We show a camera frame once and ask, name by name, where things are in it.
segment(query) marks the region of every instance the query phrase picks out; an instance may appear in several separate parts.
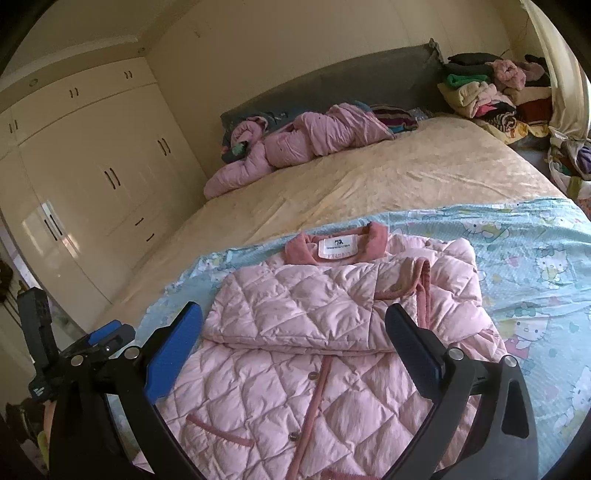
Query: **curtain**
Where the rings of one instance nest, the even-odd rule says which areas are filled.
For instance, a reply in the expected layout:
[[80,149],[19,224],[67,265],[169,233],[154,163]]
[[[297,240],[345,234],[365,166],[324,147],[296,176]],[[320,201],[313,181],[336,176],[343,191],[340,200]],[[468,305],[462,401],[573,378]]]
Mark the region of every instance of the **curtain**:
[[521,0],[530,15],[548,63],[552,83],[554,114],[550,121],[552,143],[584,140],[591,124],[591,84],[569,45],[540,8],[531,0]]

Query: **pink quilted jacket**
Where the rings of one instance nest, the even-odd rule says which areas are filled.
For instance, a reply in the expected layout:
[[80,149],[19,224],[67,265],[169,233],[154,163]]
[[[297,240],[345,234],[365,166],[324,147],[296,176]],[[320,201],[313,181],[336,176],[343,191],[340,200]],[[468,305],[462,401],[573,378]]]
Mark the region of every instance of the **pink quilted jacket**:
[[[323,260],[325,237],[300,234],[224,281],[200,349],[159,406],[208,479],[383,476],[431,408],[385,333],[393,302],[472,358],[506,354],[467,240],[388,236],[373,222],[344,234],[357,235],[352,257]],[[457,458],[476,405],[440,466]]]

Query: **blue gripper pad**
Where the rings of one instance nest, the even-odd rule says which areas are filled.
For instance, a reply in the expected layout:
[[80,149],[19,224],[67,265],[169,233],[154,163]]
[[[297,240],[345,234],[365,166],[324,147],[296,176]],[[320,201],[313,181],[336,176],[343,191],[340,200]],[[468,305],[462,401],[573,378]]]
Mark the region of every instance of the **blue gripper pad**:
[[201,307],[187,303],[171,324],[170,333],[162,347],[154,355],[146,371],[144,393],[151,404],[167,396],[187,361],[203,326]]
[[96,345],[107,335],[116,331],[120,326],[121,322],[119,320],[113,320],[112,322],[107,323],[104,327],[95,330],[88,336],[88,344],[90,346]]

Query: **gray headboard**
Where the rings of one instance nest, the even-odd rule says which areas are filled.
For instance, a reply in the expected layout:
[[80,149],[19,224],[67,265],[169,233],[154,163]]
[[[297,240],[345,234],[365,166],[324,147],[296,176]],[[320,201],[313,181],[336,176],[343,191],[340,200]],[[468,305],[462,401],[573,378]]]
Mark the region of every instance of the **gray headboard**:
[[223,113],[224,129],[254,112],[296,109],[325,112],[332,105],[360,100],[409,110],[450,112],[437,89],[446,73],[439,45],[396,48],[341,61],[285,82]]

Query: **clothing label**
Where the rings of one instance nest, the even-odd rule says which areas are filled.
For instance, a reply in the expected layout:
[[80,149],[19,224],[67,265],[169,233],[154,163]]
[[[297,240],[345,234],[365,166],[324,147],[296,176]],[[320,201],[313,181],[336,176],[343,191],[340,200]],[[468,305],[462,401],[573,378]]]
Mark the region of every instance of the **clothing label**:
[[357,235],[336,236],[318,243],[318,256],[327,260],[352,257],[357,251]]

